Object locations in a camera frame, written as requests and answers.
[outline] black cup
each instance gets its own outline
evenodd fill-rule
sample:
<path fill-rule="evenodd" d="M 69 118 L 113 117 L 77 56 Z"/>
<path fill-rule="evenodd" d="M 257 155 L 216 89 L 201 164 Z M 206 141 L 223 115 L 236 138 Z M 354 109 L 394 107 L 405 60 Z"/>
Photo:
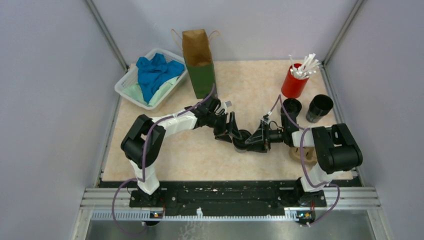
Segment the black cup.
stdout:
<path fill-rule="evenodd" d="M 282 105 L 288 114 L 294 114 L 295 117 L 297 117 L 302 110 L 302 103 L 294 98 L 287 98 L 282 102 Z M 283 108 L 280 109 L 280 113 L 285 115 Z"/>
<path fill-rule="evenodd" d="M 329 96 L 324 94 L 316 95 L 309 104 L 306 120 L 313 124 L 317 123 L 330 112 L 333 106 L 333 100 Z"/>

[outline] black cylinder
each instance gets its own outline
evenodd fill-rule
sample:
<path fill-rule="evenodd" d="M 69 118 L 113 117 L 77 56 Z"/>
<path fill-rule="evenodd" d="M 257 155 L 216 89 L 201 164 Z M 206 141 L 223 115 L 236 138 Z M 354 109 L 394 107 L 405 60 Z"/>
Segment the black cylinder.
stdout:
<path fill-rule="evenodd" d="M 282 105 L 288 114 L 294 114 L 296 117 L 302 110 L 302 103 L 294 98 L 287 98 L 282 102 Z M 280 112 L 284 115 L 283 108 L 280 109 Z"/>
<path fill-rule="evenodd" d="M 244 153 L 248 149 L 251 144 L 245 144 L 245 141 L 252 136 L 252 134 L 248 130 L 241 129 L 239 130 L 241 138 L 237 139 L 235 137 L 232 138 L 232 144 L 234 148 L 239 153 Z"/>
<path fill-rule="evenodd" d="M 306 120 L 310 123 L 317 123 L 330 112 L 333 106 L 333 100 L 329 96 L 324 94 L 316 95 L 309 104 Z"/>

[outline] beige tabletop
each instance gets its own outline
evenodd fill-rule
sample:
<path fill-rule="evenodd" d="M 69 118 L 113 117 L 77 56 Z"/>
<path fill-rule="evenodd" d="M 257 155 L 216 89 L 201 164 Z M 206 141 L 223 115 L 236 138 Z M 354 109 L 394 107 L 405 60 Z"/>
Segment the beige tabletop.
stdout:
<path fill-rule="evenodd" d="M 259 126 L 260 118 L 271 109 L 281 93 L 290 61 L 216 61 L 214 66 L 218 98 L 222 102 L 231 101 L 232 106 L 228 111 L 235 112 L 238 129 L 253 133 Z M 302 103 L 302 110 L 297 117 L 299 125 L 310 125 L 305 115 L 309 103 L 317 94 L 327 94 L 320 72 L 311 76 L 298 98 Z M 160 117 L 197 102 L 188 78 L 155 113 L 123 98 L 102 180 L 124 181 L 134 177 L 134 170 L 120 145 L 137 116 L 146 114 L 149 117 Z M 270 118 L 280 125 L 280 104 L 277 106 Z M 311 126 L 330 126 L 335 123 L 334 113 L 330 111 Z M 167 137 L 154 165 L 160 181 L 295 180 L 303 175 L 300 162 L 289 157 L 289 147 L 284 143 L 271 144 L 268 153 L 238 153 L 232 143 L 215 140 L 213 129 L 207 126 Z M 344 172 L 338 179 L 350 180 L 352 173 Z"/>

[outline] paper bag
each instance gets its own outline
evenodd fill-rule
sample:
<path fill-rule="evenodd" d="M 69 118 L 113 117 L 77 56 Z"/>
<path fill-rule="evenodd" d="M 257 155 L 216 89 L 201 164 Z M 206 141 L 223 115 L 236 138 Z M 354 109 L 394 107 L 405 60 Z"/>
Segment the paper bag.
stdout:
<path fill-rule="evenodd" d="M 218 31 L 213 31 L 208 37 L 204 29 L 197 29 L 183 31 L 182 38 L 180 37 L 182 40 L 181 50 L 184 56 L 185 66 L 187 67 L 191 85 L 197 99 L 206 97 L 211 92 L 213 84 L 215 84 L 214 96 L 218 97 L 214 62 L 212 61 L 209 42 L 214 37 L 219 36 L 219 34 Z"/>

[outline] metal frame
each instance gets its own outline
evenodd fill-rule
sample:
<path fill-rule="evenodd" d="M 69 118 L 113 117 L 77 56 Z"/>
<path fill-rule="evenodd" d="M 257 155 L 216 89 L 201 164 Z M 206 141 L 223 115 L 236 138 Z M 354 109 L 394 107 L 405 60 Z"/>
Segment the metal frame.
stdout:
<path fill-rule="evenodd" d="M 364 3 L 367 0 L 357 0 L 355 5 L 352 8 L 352 11 L 350 12 L 349 16 L 347 17 L 346 21 L 344 22 L 343 26 L 341 27 L 340 32 L 338 33 L 337 37 L 335 38 L 334 42 L 332 43 L 327 55 L 325 56 L 325 59 L 323 61 L 324 68 L 327 66 L 327 64 L 330 62 L 334 52 L 339 47 L 340 43 L 342 42 L 343 37 L 346 35 L 348 29 L 350 28 L 352 22 L 354 21 L 355 17 L 359 13 L 360 9 L 364 6 Z"/>
<path fill-rule="evenodd" d="M 82 197 L 81 210 L 110 210 L 112 199 L 117 188 L 87 188 Z M 324 196 L 327 201 L 326 207 L 316 207 L 316 210 L 328 210 L 336 200 L 337 189 L 334 187 L 325 187 Z M 133 210 L 129 206 L 131 194 L 127 189 L 120 189 L 115 201 L 117 210 Z M 161 208 L 142 208 L 142 210 L 161 210 Z M 381 204 L 374 187 L 341 187 L 340 200 L 335 210 L 380 210 Z M 307 207 L 285 207 L 285 211 L 307 211 Z"/>
<path fill-rule="evenodd" d="M 125 60 L 118 49 L 115 41 L 113 40 L 107 26 L 105 25 L 102 17 L 100 16 L 96 6 L 94 5 L 92 0 L 84 0 L 93 14 L 94 19 L 96 20 L 98 26 L 100 27 L 107 43 L 109 44 L 113 54 L 116 59 L 119 61 L 119 64 L 126 71 L 128 66 L 125 63 Z M 332 59 L 335 51 L 339 47 L 340 43 L 343 40 L 343 37 L 346 35 L 346 32 L 349 30 L 353 20 L 357 16 L 360 9 L 363 7 L 366 0 L 357 0 L 351 13 L 349 14 L 346 22 L 341 28 L 339 34 L 334 40 L 330 50 L 328 51 L 325 60 L 323 61 L 323 68 L 321 68 L 321 74 L 323 76 L 323 80 L 325 83 L 325 87 L 327 89 L 328 94 L 334 100 L 334 115 L 337 122 L 343 122 L 344 116 L 342 110 L 340 108 L 339 100 L 337 98 L 336 91 L 332 84 L 331 78 L 327 71 L 327 66 Z M 102 163 L 100 166 L 99 175 L 96 178 L 96 183 L 98 183 L 104 164 L 106 163 L 106 156 L 108 154 L 111 141 L 111 136 L 114 131 L 114 126 L 116 122 L 117 113 L 119 110 L 119 105 L 121 102 L 121 98 L 117 100 L 115 107 L 115 114 L 113 117 L 113 121 L 111 124 L 110 132 L 106 141 L 104 153 L 102 156 Z M 355 174 L 358 175 L 359 179 L 361 179 L 361 171 L 360 168 L 356 169 Z M 116 188 L 87 188 L 83 195 L 79 214 L 77 217 L 77 221 L 74 227 L 74 232 L 72 239 L 73 240 L 84 240 L 87 235 L 88 227 L 90 221 L 92 220 L 92 216 L 94 216 L 93 220 L 110 220 L 111 217 L 111 204 L 112 198 L 115 194 Z M 340 188 L 340 200 L 335 207 L 335 210 L 342 211 L 355 211 L 355 210 L 367 210 L 368 217 L 370 220 L 370 224 L 372 230 L 374 232 L 374 236 L 376 240 L 388 240 L 393 239 L 393 235 L 390 231 L 389 225 L 386 221 L 384 212 L 381 207 L 380 200 L 378 198 L 377 192 L 374 187 L 341 187 Z M 316 210 L 327 210 L 334 203 L 337 190 L 334 188 L 325 188 L 324 195 L 327 201 L 327 207 L 316 207 Z M 127 192 L 126 189 L 121 189 L 118 193 L 116 202 L 115 202 L 115 211 L 117 212 L 118 219 L 120 221 L 133 221 L 134 218 L 142 221 L 154 221 L 154 219 L 150 219 L 148 213 L 150 211 L 160 211 L 162 209 L 159 208 L 131 208 L 129 207 L 131 195 Z M 165 221 L 292 221 L 295 216 L 293 216 L 294 211 L 307 211 L 308 207 L 286 207 L 284 210 L 286 211 L 285 216 L 258 216 L 258 217 L 207 217 L 202 214 L 197 213 L 197 215 L 193 216 L 185 216 L 185 217 L 165 217 L 163 220 Z"/>
<path fill-rule="evenodd" d="M 93 0 L 84 0 L 84 2 L 87 4 L 87 7 L 90 10 L 92 16 L 94 17 L 94 20 L 97 23 L 98 27 L 100 28 L 100 31 L 104 36 L 104 39 L 106 40 L 107 44 L 109 45 L 110 50 L 112 51 L 113 55 L 115 55 L 116 60 L 118 60 L 122 69 L 125 72 L 127 72 L 128 65 L 125 63 L 124 57 L 122 56 L 122 53 L 118 48 L 118 45 L 116 44 L 114 38 L 112 37 L 111 33 L 109 32 L 108 27 L 106 26 L 105 22 L 103 21 L 103 18 L 100 15 L 99 11 L 97 10 L 97 7 L 94 4 Z"/>

